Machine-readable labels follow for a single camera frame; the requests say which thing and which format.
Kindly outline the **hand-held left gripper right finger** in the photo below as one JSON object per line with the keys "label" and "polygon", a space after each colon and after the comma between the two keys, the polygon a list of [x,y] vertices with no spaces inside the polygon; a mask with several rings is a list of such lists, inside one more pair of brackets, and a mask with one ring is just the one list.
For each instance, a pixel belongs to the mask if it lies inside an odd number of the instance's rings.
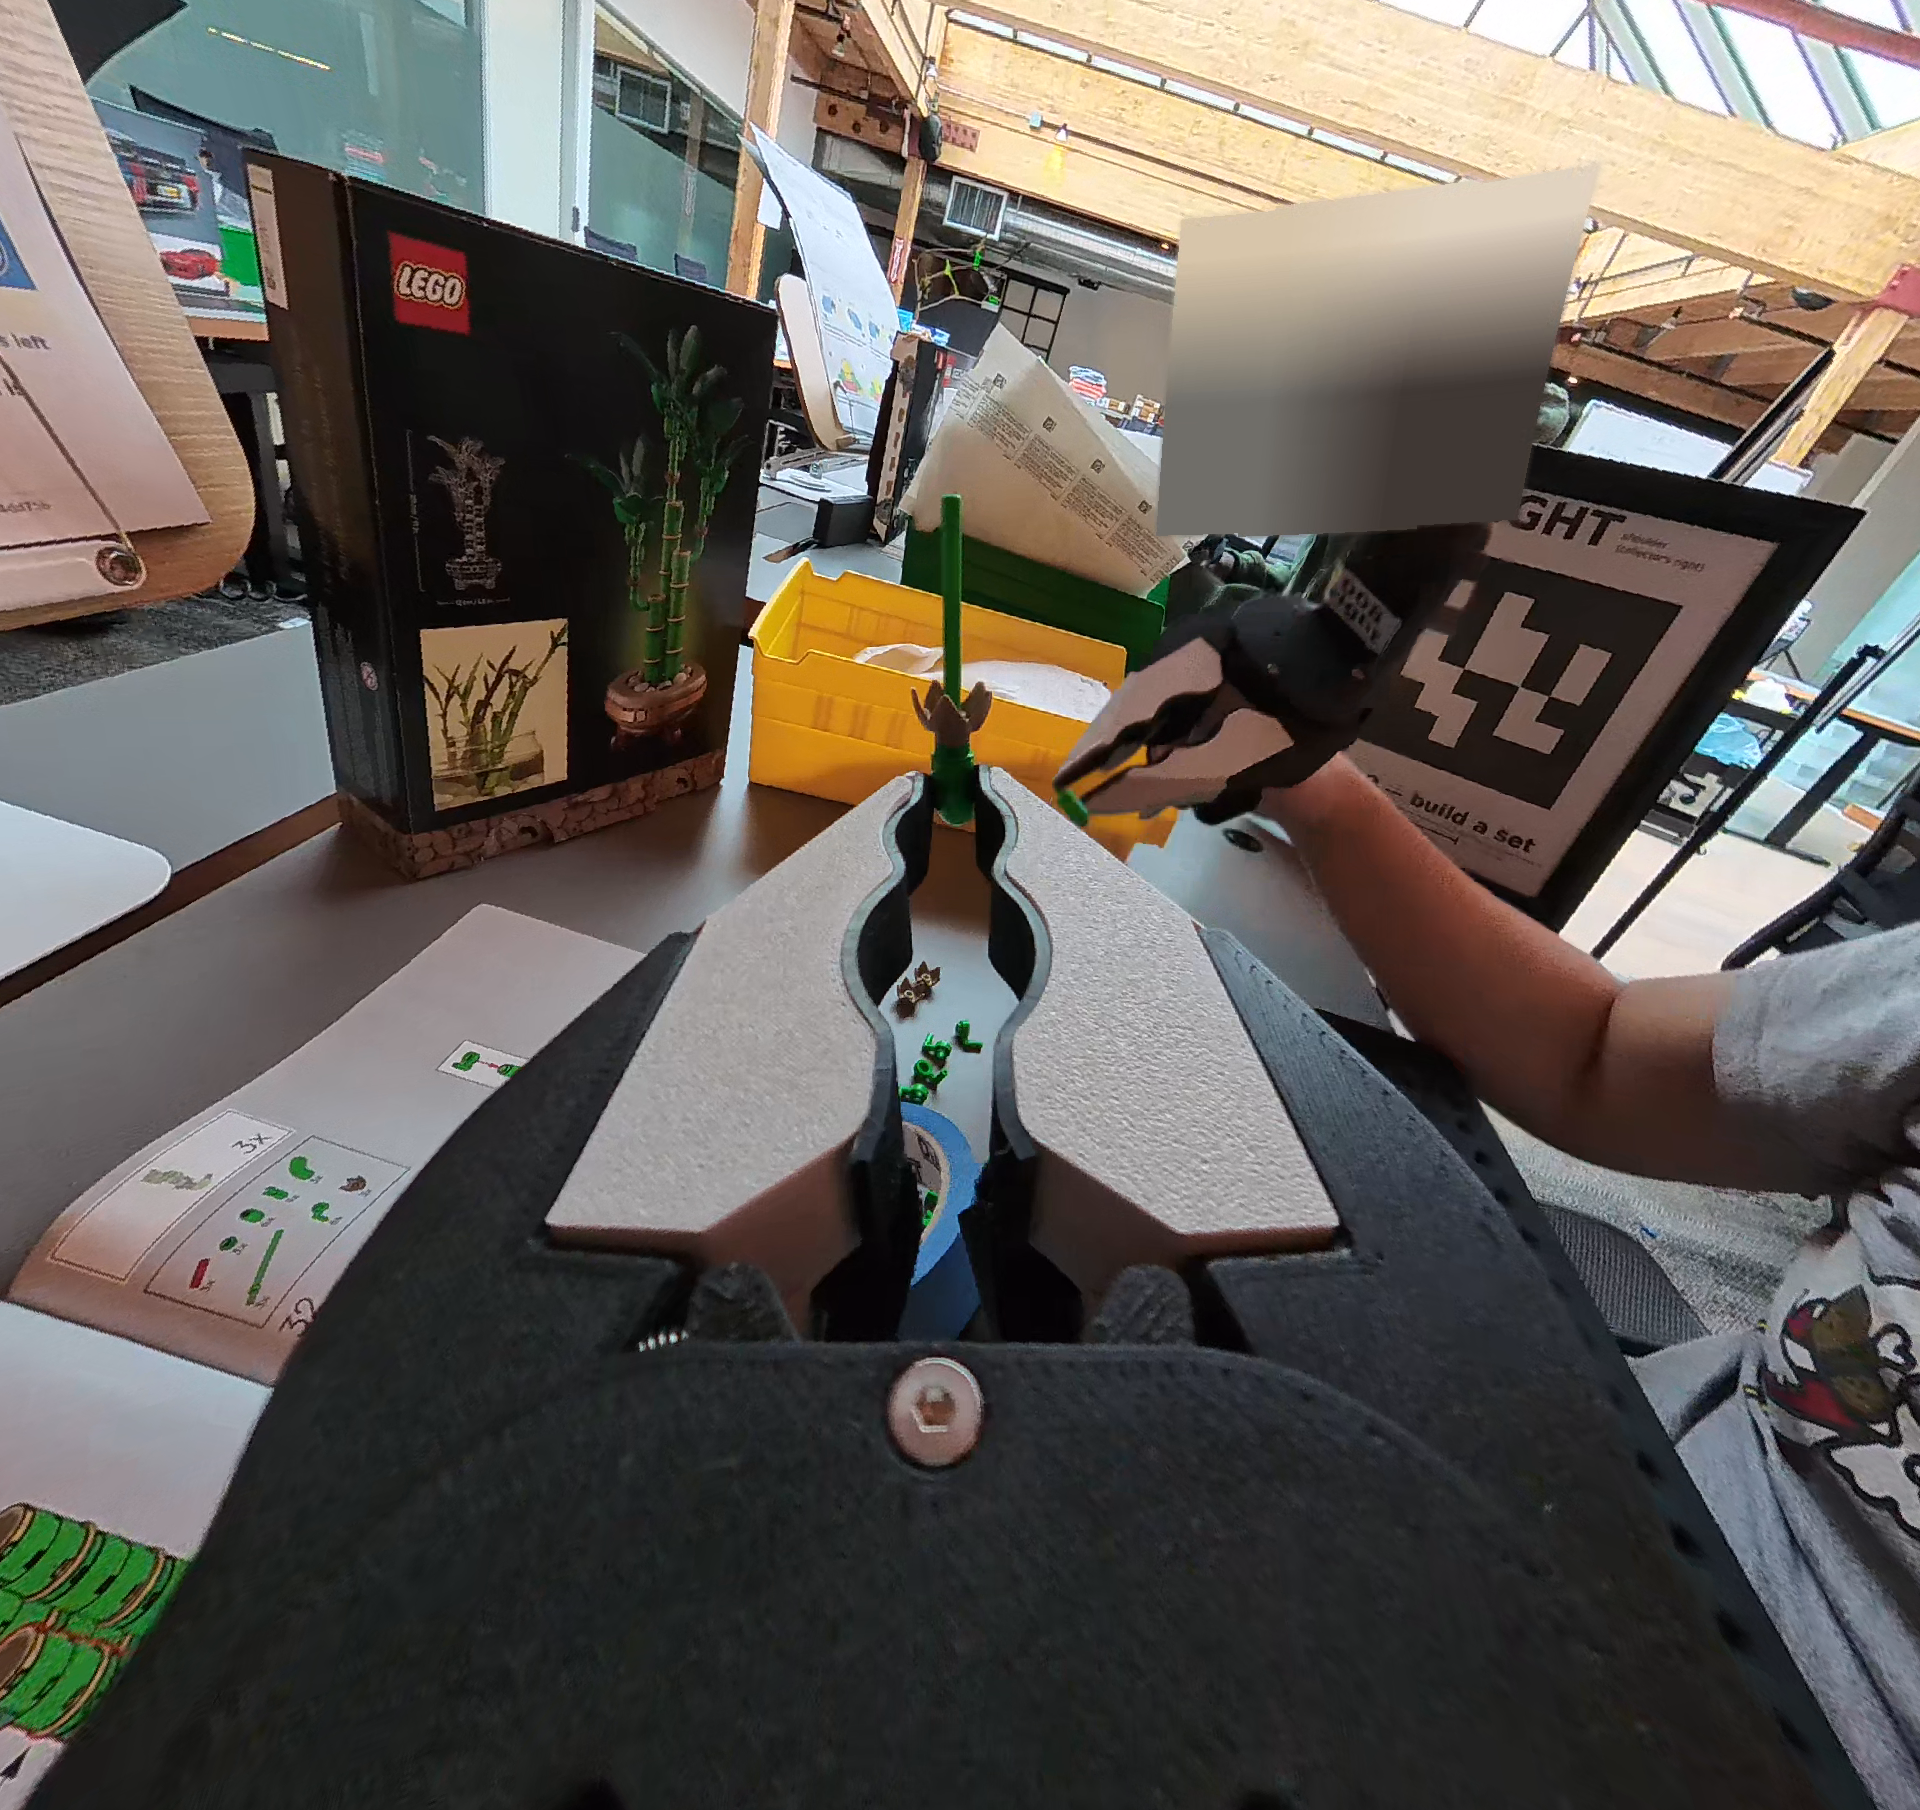
{"label": "hand-held left gripper right finger", "polygon": [[1129,1267],[1323,1251],[1340,1220],[1201,925],[1010,773],[977,773],[993,1043],[977,1282],[1076,1334]]}

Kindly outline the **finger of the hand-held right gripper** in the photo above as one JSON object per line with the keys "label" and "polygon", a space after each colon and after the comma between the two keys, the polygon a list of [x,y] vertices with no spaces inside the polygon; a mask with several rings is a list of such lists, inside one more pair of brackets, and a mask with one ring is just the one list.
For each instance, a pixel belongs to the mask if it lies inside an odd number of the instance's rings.
{"label": "finger of the hand-held right gripper", "polygon": [[1069,786],[1115,767],[1141,742],[1199,742],[1223,721],[1217,698],[1228,685],[1230,637],[1188,637],[1164,651],[1121,681],[1072,746]]}
{"label": "finger of the hand-held right gripper", "polygon": [[1199,742],[1141,742],[1080,788],[1086,816],[1158,816],[1217,800],[1232,783],[1282,759],[1297,741],[1257,710],[1232,710]]}

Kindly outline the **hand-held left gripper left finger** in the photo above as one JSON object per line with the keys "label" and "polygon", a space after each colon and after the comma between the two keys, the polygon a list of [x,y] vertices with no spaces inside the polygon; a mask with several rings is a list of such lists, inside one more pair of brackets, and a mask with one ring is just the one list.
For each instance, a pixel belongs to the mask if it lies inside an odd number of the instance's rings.
{"label": "hand-held left gripper left finger", "polygon": [[922,773],[712,911],[547,1213],[572,1246],[762,1269],[819,1334],[894,1334],[922,1204],[886,1016]]}

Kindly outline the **green lego stem assembly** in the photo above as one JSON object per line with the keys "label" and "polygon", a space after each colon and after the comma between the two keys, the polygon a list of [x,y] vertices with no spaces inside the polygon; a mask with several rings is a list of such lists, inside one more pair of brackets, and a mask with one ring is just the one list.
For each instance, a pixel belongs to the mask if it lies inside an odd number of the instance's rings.
{"label": "green lego stem assembly", "polygon": [[940,672],[937,681],[910,694],[916,718],[934,738],[930,773],[935,812],[949,825],[968,828],[973,821],[977,790],[972,738],[990,715],[993,693],[982,681],[972,686],[963,681],[963,523],[956,495],[946,495],[940,502],[937,554],[943,600]]}

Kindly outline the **person's right forearm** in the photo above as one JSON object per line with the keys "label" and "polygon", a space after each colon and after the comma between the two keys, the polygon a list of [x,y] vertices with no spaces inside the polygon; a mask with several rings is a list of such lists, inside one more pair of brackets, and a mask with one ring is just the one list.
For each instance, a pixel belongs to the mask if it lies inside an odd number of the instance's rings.
{"label": "person's right forearm", "polygon": [[1616,1175],[1763,1186],[1716,1091],[1729,976],[1621,983],[1457,870],[1344,758],[1258,804],[1388,1008],[1482,1104]]}

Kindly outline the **scattered green lego pieces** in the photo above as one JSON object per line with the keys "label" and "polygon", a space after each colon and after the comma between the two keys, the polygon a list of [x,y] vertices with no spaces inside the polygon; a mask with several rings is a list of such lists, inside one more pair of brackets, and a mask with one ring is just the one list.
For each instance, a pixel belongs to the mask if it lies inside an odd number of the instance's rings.
{"label": "scattered green lego pieces", "polygon": [[931,1030],[922,1037],[920,1048],[899,1080],[899,1101],[902,1106],[934,1104],[946,1085],[954,1061],[982,1056],[984,1030],[972,1019],[954,1019],[950,1030]]}

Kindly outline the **lego instruction booklet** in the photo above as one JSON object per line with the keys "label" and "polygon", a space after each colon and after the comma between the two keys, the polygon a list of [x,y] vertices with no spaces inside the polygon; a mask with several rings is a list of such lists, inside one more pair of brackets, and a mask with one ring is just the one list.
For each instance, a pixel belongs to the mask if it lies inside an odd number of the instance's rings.
{"label": "lego instruction booklet", "polygon": [[637,956],[492,905],[73,1200],[2,1308],[3,1805],[154,1631],[323,1297]]}

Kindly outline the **black lego set box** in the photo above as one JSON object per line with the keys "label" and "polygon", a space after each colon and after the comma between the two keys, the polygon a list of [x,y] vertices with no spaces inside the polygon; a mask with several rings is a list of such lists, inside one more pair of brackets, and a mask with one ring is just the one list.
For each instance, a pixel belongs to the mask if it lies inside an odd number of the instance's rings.
{"label": "black lego set box", "polygon": [[719,785],[773,311],[247,164],[346,824],[403,876]]}

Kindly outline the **crumpled white paper bag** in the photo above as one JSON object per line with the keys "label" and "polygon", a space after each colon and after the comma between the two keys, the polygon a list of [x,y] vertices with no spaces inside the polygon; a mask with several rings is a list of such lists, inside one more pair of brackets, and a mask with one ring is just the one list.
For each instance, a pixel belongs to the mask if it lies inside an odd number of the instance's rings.
{"label": "crumpled white paper bag", "polygon": [[[922,685],[945,681],[945,656],[931,646],[874,645],[860,649],[852,664],[902,674]],[[1081,721],[1097,718],[1108,696],[1108,686],[1092,676],[1047,661],[973,659],[961,665],[959,680],[963,693],[984,685],[998,700]]]}

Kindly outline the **green plastic bin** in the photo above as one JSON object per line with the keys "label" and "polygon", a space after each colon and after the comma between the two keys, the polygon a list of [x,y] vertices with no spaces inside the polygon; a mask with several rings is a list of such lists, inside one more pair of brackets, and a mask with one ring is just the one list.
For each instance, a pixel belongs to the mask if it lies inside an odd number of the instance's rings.
{"label": "green plastic bin", "polygon": [[1115,645],[1129,655],[1158,643],[1165,595],[1165,582],[1129,595],[973,536],[961,541],[961,598],[970,607]]}

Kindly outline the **white printed paper bags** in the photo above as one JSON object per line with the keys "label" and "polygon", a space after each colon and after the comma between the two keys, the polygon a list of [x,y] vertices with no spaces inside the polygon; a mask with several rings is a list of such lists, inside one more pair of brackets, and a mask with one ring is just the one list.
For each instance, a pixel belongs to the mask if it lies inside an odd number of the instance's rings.
{"label": "white printed paper bags", "polygon": [[902,508],[916,527],[934,527],[954,495],[970,538],[1143,596],[1183,559],[1157,531],[1157,487],[1157,453],[996,327],[945,408]]}

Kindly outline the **blue masking tape roll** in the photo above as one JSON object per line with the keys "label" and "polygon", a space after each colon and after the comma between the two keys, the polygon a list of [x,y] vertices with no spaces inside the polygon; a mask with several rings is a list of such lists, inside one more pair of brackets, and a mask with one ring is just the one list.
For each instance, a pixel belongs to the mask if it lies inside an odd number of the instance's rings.
{"label": "blue masking tape roll", "polygon": [[959,1338],[980,1308],[961,1232],[977,1192],[980,1161],[965,1133],[923,1104],[901,1104],[902,1143],[922,1197],[922,1243],[899,1323],[901,1342]]}

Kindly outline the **black framed marker sign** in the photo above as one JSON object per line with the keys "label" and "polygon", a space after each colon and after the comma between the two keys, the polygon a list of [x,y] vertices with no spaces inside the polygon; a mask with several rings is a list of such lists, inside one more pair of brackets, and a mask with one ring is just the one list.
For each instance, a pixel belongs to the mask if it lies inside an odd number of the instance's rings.
{"label": "black framed marker sign", "polygon": [[1348,754],[1550,931],[1744,685],[1859,511],[1559,449]]}

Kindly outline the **yellow plastic bin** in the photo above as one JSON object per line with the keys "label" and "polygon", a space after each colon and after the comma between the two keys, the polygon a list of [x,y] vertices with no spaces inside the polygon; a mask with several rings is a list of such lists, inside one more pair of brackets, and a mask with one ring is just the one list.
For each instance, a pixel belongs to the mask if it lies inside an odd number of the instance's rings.
{"label": "yellow plastic bin", "polygon": [[[892,645],[935,649],[940,598],[856,572],[819,575],[798,563],[762,607],[750,629],[752,724],[748,778],[838,804],[856,804],[907,771],[923,771],[931,734],[912,714],[922,685],[876,661],[867,649]],[[1111,643],[968,604],[961,612],[968,681],[984,680],[994,661],[1064,667],[1113,690],[1126,653]],[[1053,775],[1091,718],[1067,718],[1023,705],[994,690],[994,705],[973,738],[982,765],[1008,771],[1036,796],[1051,800]],[[1176,814],[1097,816],[1092,836],[1118,859],[1135,844],[1164,846]]]}

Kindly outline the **dark slim cardboard box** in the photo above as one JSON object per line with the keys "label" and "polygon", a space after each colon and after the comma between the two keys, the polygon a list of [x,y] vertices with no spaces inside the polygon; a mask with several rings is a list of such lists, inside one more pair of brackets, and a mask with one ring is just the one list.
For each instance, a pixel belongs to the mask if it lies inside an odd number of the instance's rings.
{"label": "dark slim cardboard box", "polygon": [[867,462],[869,497],[883,529],[928,453],[946,367],[946,350],[917,329],[894,338]]}

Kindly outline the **white poster board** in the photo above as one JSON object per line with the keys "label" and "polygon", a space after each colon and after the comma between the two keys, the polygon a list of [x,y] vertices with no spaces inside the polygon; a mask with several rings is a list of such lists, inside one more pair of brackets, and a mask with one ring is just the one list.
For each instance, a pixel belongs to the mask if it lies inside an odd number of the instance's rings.
{"label": "white poster board", "polygon": [[872,447],[899,336],[899,309],[848,189],[798,163],[759,128],[748,147],[790,223],[824,352],[836,428]]}

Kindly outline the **black office chair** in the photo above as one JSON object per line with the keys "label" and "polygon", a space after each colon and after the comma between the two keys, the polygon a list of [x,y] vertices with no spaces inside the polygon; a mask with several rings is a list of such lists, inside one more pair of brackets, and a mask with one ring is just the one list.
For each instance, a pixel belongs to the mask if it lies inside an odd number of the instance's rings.
{"label": "black office chair", "polygon": [[1737,945],[1720,970],[1731,974],[1763,958],[1822,951],[1916,922],[1916,817],[1889,817],[1886,825],[1806,901]]}

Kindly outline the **white stand base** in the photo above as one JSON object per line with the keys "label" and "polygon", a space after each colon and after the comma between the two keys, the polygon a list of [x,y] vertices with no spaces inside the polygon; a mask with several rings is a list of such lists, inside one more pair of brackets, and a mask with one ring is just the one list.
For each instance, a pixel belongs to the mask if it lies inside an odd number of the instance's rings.
{"label": "white stand base", "polygon": [[156,901],[171,877],[149,846],[2,804],[2,981]]}

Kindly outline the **wooden instruction board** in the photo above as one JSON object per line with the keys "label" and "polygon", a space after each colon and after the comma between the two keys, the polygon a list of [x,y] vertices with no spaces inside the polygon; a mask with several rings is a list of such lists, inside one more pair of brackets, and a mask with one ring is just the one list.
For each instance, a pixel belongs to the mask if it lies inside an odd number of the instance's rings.
{"label": "wooden instruction board", "polygon": [[35,186],[132,380],[197,491],[207,523],[132,538],[146,580],[116,598],[3,612],[2,627],[197,595],[223,582],[252,536],[252,472],[202,350],[132,205],[49,0],[2,0],[2,96]]}

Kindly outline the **printed instruction sheet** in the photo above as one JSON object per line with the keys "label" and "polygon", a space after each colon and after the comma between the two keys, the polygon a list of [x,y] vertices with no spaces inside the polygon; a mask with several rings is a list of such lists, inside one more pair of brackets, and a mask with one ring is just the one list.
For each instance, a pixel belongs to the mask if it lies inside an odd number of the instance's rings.
{"label": "printed instruction sheet", "polygon": [[207,523],[2,122],[2,609],[116,598],[132,538]]}

